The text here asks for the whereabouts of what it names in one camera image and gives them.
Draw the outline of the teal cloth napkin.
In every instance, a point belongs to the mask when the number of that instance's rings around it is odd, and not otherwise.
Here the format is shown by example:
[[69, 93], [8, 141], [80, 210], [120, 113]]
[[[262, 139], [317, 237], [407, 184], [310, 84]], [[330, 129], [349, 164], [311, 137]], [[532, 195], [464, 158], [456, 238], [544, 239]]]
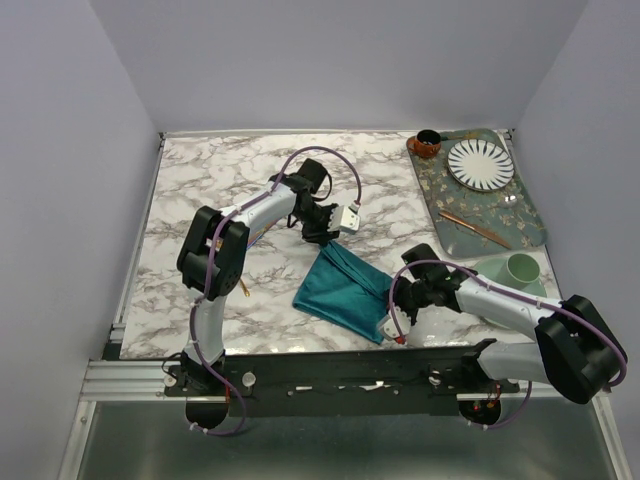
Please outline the teal cloth napkin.
[[387, 315], [391, 281], [388, 274], [330, 242], [320, 249], [292, 305], [381, 344], [378, 323]]

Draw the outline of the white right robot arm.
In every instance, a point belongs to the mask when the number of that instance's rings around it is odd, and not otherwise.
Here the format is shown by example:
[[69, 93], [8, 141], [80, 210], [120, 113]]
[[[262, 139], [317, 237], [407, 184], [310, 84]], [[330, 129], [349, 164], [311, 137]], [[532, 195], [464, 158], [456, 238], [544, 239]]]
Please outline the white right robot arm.
[[443, 261], [427, 244], [402, 259], [411, 276], [397, 273], [391, 281], [388, 315], [378, 326], [385, 338], [404, 342], [418, 311], [429, 306], [482, 317], [527, 337], [525, 343], [488, 340], [476, 346], [459, 370], [467, 389], [524, 380], [549, 384], [566, 399], [586, 404], [625, 379], [628, 357], [587, 298], [531, 295]]

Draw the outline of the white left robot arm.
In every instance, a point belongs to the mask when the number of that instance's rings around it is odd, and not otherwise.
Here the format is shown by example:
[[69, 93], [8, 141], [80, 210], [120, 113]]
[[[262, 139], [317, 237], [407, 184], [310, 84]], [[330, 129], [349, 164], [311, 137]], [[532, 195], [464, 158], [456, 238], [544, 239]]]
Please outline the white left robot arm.
[[277, 178], [272, 176], [265, 189], [241, 206], [200, 208], [179, 253], [177, 269], [194, 300], [180, 364], [188, 384], [201, 395], [221, 385], [222, 372], [215, 363], [224, 354], [224, 308], [243, 273], [247, 250], [282, 218], [290, 226], [300, 223], [307, 243], [325, 246], [339, 236], [329, 229], [337, 205], [322, 206], [315, 196], [331, 178], [319, 162], [306, 159], [280, 183]]

